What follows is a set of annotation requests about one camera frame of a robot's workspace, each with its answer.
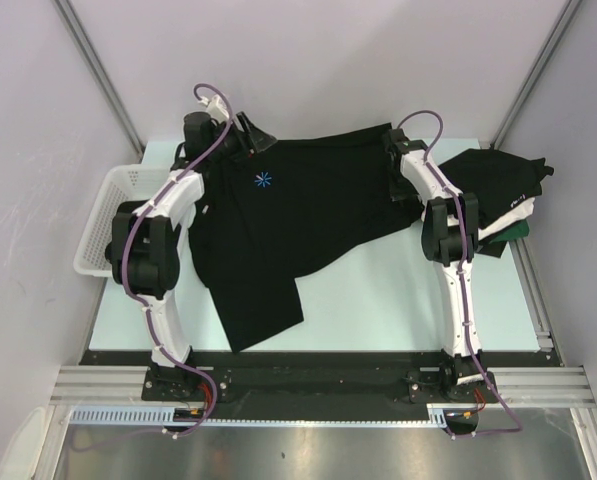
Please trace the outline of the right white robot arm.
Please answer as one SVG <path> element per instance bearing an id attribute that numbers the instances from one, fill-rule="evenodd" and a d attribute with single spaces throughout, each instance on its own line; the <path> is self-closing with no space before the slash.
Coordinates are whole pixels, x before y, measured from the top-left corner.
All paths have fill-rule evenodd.
<path id="1" fill-rule="evenodd" d="M 471 288 L 478 200 L 449 181 L 424 141 L 409 139 L 401 129 L 388 130 L 382 141 L 389 155 L 391 200 L 424 207 L 422 251 L 437 274 L 447 322 L 438 388 L 447 399 L 462 401 L 483 381 Z"/>

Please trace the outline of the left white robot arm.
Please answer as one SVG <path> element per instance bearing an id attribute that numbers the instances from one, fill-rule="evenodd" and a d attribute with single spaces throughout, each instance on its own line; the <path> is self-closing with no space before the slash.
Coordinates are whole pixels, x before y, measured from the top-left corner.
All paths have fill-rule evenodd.
<path id="1" fill-rule="evenodd" d="M 184 117 L 183 135 L 163 185 L 144 201 L 118 207 L 106 249 L 114 281 L 145 316 L 151 361 L 170 368 L 163 385 L 180 400 L 197 392 L 199 376 L 189 364 L 192 348 L 183 338 L 175 287 L 192 210 L 205 193 L 209 163 L 230 157 L 247 159 L 276 142 L 243 111 L 233 120 L 192 112 Z"/>

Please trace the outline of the white plastic laundry basket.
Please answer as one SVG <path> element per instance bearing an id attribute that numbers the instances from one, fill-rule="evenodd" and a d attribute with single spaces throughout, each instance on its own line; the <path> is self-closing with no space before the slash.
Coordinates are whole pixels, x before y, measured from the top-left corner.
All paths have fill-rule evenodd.
<path id="1" fill-rule="evenodd" d="M 150 199 L 168 178 L 169 170 L 140 164 L 112 168 L 98 191 L 79 242 L 74 270 L 85 276 L 108 278 L 111 265 L 105 250 L 112 240 L 112 220 L 124 202 Z"/>

